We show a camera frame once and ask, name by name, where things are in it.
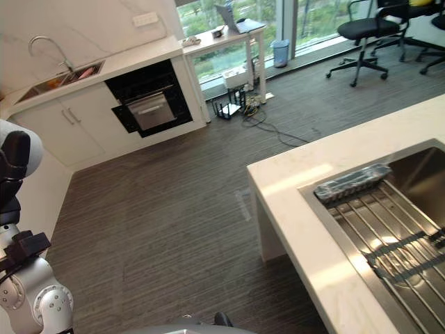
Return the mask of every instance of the blue trash bin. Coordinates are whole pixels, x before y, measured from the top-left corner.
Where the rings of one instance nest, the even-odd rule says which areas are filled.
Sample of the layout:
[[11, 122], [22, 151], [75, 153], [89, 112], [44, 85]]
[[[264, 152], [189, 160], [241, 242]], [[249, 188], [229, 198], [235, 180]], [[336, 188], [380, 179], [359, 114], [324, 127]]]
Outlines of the blue trash bin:
[[278, 68], [286, 66], [289, 40], [274, 40], [271, 47], [273, 48], [273, 66]]

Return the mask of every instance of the office chair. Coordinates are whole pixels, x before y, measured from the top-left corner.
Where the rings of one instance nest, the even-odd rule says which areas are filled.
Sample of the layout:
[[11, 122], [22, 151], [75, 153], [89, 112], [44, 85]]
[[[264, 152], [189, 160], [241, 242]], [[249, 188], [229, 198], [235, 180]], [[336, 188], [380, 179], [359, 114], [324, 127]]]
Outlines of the office chair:
[[417, 47], [428, 48], [427, 43], [424, 43], [420, 40], [415, 40], [411, 37], [406, 37], [405, 35], [406, 35], [408, 28], [410, 27], [411, 19], [414, 19], [414, 18], [420, 17], [420, 16], [424, 16], [424, 15], [426, 15], [426, 16], [433, 15], [437, 12], [439, 12], [439, 6], [434, 1], [432, 3], [430, 3], [428, 5], [424, 5], [424, 6], [409, 6], [407, 17], [406, 17], [406, 13], [404, 10], [402, 10], [400, 13], [398, 13], [397, 10], [393, 11], [391, 16], [401, 19], [402, 21], [400, 24], [405, 25], [405, 28], [401, 29], [399, 34], [389, 36], [389, 37], [386, 37], [383, 39], [383, 40], [386, 40], [387, 38], [391, 38], [392, 41], [383, 42], [383, 40], [382, 40], [381, 43], [379, 42], [378, 45], [376, 47], [374, 47], [373, 51], [371, 52], [371, 56], [372, 57], [375, 56], [375, 51], [377, 49], [382, 49], [384, 47], [390, 47], [392, 45], [398, 45], [402, 49], [402, 54], [401, 54], [399, 60], [403, 62], [403, 61], [405, 61], [405, 45], [414, 45]]
[[364, 40], [362, 45], [362, 50], [360, 51], [359, 58], [357, 60], [351, 58], [344, 58], [344, 60], [340, 63], [340, 66], [332, 68], [327, 74], [326, 77], [330, 78], [331, 73], [338, 70], [343, 70], [345, 68], [356, 67], [357, 70], [355, 72], [355, 78], [352, 83], [350, 83], [351, 87], [355, 87], [357, 85], [357, 78], [359, 76], [359, 71], [361, 67], [371, 68], [373, 70], [383, 72], [380, 78], [385, 80], [388, 77], [388, 69], [384, 67], [377, 66], [377, 58], [364, 58], [364, 53], [366, 49], [366, 43], [368, 38], [376, 37], [380, 38], [383, 36], [394, 35], [395, 33], [400, 32], [400, 25], [387, 21], [383, 19], [383, 17], [387, 15], [392, 15], [393, 13], [401, 13], [403, 17], [408, 16], [409, 4], [407, 0], [377, 0], [378, 9], [375, 14], [375, 17], [366, 18], [366, 19], [356, 19], [353, 20], [353, 16], [351, 13], [351, 6], [354, 3], [367, 1], [367, 0], [354, 0], [351, 1], [348, 5], [348, 12], [350, 21], [343, 23], [337, 31], [343, 37], [349, 40]]
[[[439, 16], [436, 16], [434, 19], [431, 20], [431, 23], [441, 30], [445, 30], [444, 3], [445, 3], [445, 1], [442, 0], [442, 5], [440, 8]], [[429, 67], [445, 62], [445, 51], [423, 50], [417, 57], [416, 61], [421, 61], [423, 56], [438, 56], [438, 57], [440, 57], [439, 59], [436, 59], [435, 61], [432, 61], [431, 63], [427, 64], [427, 66], [425, 66], [424, 68], [422, 68], [420, 70], [420, 74], [423, 74], [423, 75], [425, 75], [428, 72]]]

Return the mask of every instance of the cabinet door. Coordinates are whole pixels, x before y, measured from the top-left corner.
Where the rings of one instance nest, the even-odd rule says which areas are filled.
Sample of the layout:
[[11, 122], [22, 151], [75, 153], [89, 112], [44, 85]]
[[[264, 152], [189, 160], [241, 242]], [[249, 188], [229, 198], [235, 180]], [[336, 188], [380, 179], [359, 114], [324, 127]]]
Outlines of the cabinet door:
[[129, 134], [111, 110], [119, 103], [103, 82], [64, 95], [59, 100], [106, 152], [115, 152], [141, 140], [137, 133]]
[[104, 152], [57, 100], [22, 111], [13, 118], [38, 134], [45, 148], [66, 166]]

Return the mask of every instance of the dish rack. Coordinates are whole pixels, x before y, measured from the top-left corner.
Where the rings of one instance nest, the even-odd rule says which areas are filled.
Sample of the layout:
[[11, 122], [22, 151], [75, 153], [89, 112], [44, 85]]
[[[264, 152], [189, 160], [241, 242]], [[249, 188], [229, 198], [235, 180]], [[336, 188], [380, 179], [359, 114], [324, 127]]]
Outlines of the dish rack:
[[420, 333], [445, 333], [445, 228], [386, 179], [328, 211]]

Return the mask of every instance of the window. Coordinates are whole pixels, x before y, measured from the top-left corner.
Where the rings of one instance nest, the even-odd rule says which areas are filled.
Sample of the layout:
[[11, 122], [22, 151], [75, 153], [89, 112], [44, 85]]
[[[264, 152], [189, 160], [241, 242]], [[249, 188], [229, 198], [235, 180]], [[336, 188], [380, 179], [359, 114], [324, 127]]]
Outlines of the window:
[[[215, 4], [224, 5], [224, 0], [199, 0], [177, 7], [179, 17], [186, 37], [197, 35], [224, 24], [216, 12]], [[265, 54], [271, 56], [273, 50], [269, 47], [275, 39], [276, 0], [235, 0], [232, 1], [235, 20], [248, 17], [267, 24], [264, 31]], [[195, 71], [200, 81], [207, 81], [230, 68], [245, 62], [245, 47], [242, 43], [232, 45], [194, 59]]]
[[337, 27], [349, 21], [348, 3], [349, 0], [298, 0], [297, 47], [337, 37]]

